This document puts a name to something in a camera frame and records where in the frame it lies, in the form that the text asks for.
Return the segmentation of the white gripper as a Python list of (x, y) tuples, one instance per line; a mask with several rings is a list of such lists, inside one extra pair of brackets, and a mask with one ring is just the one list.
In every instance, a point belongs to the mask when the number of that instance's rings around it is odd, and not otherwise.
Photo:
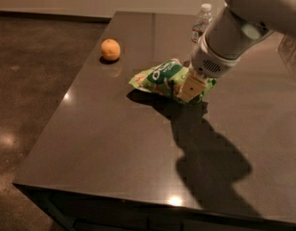
[(177, 97), (189, 102), (208, 86), (208, 79), (219, 78), (232, 69), (241, 55), (241, 39), (238, 35), (204, 33), (191, 54), (190, 69)]

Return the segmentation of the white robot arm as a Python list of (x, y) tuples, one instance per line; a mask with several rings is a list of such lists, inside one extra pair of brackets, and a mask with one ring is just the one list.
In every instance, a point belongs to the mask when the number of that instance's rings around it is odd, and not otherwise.
[(178, 97), (189, 102), (232, 69), (241, 55), (273, 32), (296, 40), (296, 0), (225, 0), (199, 37)]

